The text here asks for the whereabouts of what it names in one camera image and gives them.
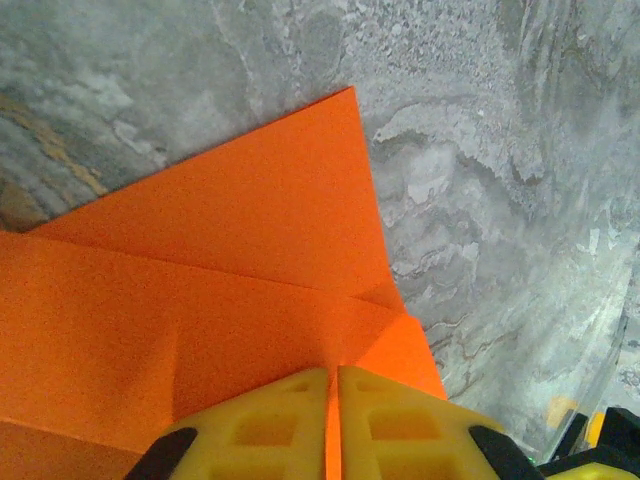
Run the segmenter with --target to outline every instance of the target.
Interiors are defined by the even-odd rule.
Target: marble veining
[[[0,27],[10,230],[355,84],[445,386],[541,458],[631,275],[640,0],[2,0]]]

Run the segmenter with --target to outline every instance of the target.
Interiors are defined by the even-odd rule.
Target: orange origami
[[[353,88],[0,249],[1,478],[111,478],[175,420],[309,367],[445,398],[389,271]]]

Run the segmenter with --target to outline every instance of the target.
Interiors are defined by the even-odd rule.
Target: orange paper
[[[83,462],[96,446],[142,452],[171,422],[313,366],[444,398],[388,268],[353,89],[0,233],[0,251],[0,420],[85,441]]]

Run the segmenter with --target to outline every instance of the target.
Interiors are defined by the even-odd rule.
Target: gray marble surface
[[[549,398],[610,348],[640,231],[639,21],[640,0],[0,0],[0,223],[355,84],[445,386],[541,456]]]

